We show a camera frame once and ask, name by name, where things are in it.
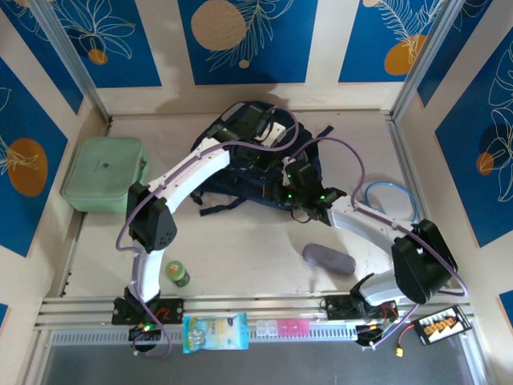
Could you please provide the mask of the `blue tube stethoscope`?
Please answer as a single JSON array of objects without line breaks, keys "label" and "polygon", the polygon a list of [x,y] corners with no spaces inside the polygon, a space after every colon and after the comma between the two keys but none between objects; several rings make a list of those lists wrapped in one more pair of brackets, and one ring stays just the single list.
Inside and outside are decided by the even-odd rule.
[{"label": "blue tube stethoscope", "polygon": [[413,214],[410,218],[410,222],[415,223],[420,219],[418,201],[417,201],[415,195],[408,188],[406,188],[400,184],[394,183],[392,181],[388,181],[388,180],[375,181],[366,186],[366,188],[364,190],[364,201],[368,207],[370,207],[372,209],[376,209],[380,213],[386,214],[386,212],[383,209],[378,209],[378,208],[374,207],[370,202],[370,190],[372,188],[378,188],[378,187],[395,188],[395,189],[399,190],[400,192],[406,194],[409,197],[409,200],[410,200],[410,203],[411,203],[411,206],[413,209]]}]

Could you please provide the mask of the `blue wet wipes packet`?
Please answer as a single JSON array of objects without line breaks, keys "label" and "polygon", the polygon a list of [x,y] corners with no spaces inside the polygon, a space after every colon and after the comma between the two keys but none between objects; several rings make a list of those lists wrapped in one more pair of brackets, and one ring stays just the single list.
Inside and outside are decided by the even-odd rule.
[{"label": "blue wet wipes packet", "polygon": [[183,352],[244,351],[249,348],[246,313],[184,318]]}]

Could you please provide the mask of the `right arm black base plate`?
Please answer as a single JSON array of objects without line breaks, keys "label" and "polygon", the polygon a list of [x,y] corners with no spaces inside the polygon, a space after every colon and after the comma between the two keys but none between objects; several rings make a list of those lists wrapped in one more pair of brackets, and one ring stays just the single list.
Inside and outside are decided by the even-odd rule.
[{"label": "right arm black base plate", "polygon": [[322,308],[326,311],[328,320],[398,319],[398,312],[392,302],[372,306],[364,299],[350,295],[327,295]]}]

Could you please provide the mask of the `black controller box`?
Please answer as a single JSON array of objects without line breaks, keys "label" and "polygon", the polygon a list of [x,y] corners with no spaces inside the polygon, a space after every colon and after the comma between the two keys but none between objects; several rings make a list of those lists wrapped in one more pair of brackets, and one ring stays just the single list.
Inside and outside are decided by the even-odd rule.
[{"label": "black controller box", "polygon": [[384,330],[380,325],[360,325],[356,326],[356,343],[361,347],[369,347],[382,339]]},{"label": "black controller box", "polygon": [[151,323],[134,326],[128,331],[128,340],[131,342],[157,342],[161,340],[161,329]]}]

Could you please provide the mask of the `aluminium frame post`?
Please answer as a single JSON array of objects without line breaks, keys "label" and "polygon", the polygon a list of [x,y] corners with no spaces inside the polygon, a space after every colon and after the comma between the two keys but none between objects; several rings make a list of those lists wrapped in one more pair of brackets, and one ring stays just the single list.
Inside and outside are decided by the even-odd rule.
[{"label": "aluminium frame post", "polygon": [[64,30],[52,6],[46,0],[27,0],[31,12],[41,26],[51,46],[59,56],[61,62],[67,69],[76,86],[83,96],[89,101],[92,108],[99,114],[101,119],[109,124],[111,116],[103,101],[99,97],[96,86],[85,68],[74,45]]},{"label": "aluminium frame post", "polygon": [[390,109],[390,118],[394,123],[398,122],[408,107],[410,100],[417,93],[418,85],[432,64],[434,57],[451,29],[453,21],[456,19],[464,1],[465,0],[443,1],[442,9],[434,20],[419,55],[415,59],[393,107]]}]

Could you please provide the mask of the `grey glasses case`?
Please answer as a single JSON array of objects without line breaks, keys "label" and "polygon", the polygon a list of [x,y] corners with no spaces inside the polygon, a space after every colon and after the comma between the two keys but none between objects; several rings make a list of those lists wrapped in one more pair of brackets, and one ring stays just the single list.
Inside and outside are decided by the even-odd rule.
[{"label": "grey glasses case", "polygon": [[350,255],[323,245],[309,243],[301,255],[310,265],[321,267],[330,273],[350,276],[356,270],[356,261]]}]

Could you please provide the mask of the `aluminium front rail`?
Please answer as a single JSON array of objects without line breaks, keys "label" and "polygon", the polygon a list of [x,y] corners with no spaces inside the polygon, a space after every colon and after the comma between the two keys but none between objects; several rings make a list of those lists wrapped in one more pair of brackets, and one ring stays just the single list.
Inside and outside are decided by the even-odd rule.
[{"label": "aluminium front rail", "polygon": [[[293,295],[284,297],[198,297],[185,298],[184,316],[208,317],[232,313],[246,313],[249,321],[281,318],[305,318],[312,322],[365,322],[367,320],[328,320],[322,308],[327,295]],[[40,306],[34,328],[61,330],[87,327],[107,327],[111,323],[114,298],[45,298]],[[404,316],[413,307],[401,300],[394,306]]]}]

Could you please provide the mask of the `mint green zip case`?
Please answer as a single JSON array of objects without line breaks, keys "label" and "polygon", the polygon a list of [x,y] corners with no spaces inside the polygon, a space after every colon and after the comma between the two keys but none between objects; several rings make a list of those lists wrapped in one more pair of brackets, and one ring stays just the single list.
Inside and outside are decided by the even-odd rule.
[{"label": "mint green zip case", "polygon": [[62,196],[85,213],[124,213],[128,189],[144,184],[149,159],[135,137],[95,137],[83,141],[64,181]]}]

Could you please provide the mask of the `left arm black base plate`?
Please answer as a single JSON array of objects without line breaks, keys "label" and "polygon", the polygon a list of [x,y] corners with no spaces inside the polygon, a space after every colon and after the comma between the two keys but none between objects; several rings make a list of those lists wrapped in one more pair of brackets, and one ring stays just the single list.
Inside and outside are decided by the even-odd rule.
[{"label": "left arm black base plate", "polygon": [[[152,300],[147,304],[147,308],[164,325],[182,323],[184,316],[184,300],[182,298]],[[113,325],[135,326],[151,321],[152,318],[137,299],[116,298],[114,300],[114,310],[111,316]]]}]

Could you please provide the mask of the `green lidded jar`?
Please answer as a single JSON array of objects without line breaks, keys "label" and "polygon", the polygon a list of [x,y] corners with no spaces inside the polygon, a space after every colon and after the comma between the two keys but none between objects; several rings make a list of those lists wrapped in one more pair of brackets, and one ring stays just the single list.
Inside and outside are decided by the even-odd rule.
[{"label": "green lidded jar", "polygon": [[178,287],[185,287],[190,282],[190,275],[180,261],[170,261],[166,264],[165,273]]}]

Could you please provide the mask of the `navy blue backpack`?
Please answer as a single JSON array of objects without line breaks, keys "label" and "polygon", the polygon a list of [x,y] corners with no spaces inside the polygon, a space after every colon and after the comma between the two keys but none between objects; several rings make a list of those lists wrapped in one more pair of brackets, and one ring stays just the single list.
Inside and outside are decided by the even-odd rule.
[{"label": "navy blue backpack", "polygon": [[[322,180],[317,137],[313,136],[313,134],[308,131],[302,123],[295,122],[294,118],[288,112],[278,109],[270,103],[262,101],[253,102],[257,102],[265,108],[272,108],[271,112],[274,117],[274,122],[282,124],[287,128],[283,139],[271,147],[277,150],[275,152],[277,154],[277,165],[271,172],[253,172],[252,163],[258,156],[260,156],[253,155],[253,161],[249,167],[234,168],[232,166],[232,155],[230,155],[229,165],[226,168],[221,169],[219,172],[216,172],[213,176],[210,176],[205,182],[203,182],[200,187],[192,193],[191,198],[198,205],[203,203],[202,196],[204,193],[228,195],[232,196],[234,200],[229,205],[217,205],[208,209],[202,209],[200,213],[203,216],[218,213],[219,211],[234,209],[246,201],[253,201],[257,204],[263,205],[263,187],[269,180],[281,175],[281,171],[283,169],[281,161],[286,156],[293,157],[297,161],[303,160],[310,163],[317,170],[318,176],[320,177],[320,180]],[[205,129],[195,140],[193,144],[195,147],[198,147],[200,142],[206,139],[206,131],[209,127]],[[281,210],[292,212],[295,209],[287,205],[286,209]]]}]

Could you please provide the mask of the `pink and clear pill organiser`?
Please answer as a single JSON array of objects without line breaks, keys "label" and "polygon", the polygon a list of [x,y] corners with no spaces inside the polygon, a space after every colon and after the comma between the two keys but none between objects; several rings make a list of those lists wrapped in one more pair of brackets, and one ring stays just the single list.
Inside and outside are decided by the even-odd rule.
[{"label": "pink and clear pill organiser", "polygon": [[308,335],[310,325],[303,318],[281,318],[256,322],[257,337],[302,337]]}]

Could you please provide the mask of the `black and yellow circuit board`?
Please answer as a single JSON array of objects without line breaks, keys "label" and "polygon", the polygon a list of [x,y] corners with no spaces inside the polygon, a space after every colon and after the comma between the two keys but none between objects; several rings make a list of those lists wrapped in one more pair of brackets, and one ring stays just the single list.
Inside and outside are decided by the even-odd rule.
[{"label": "black and yellow circuit board", "polygon": [[453,305],[413,321],[421,343],[429,346],[457,334],[466,333],[472,325],[459,305]]}]

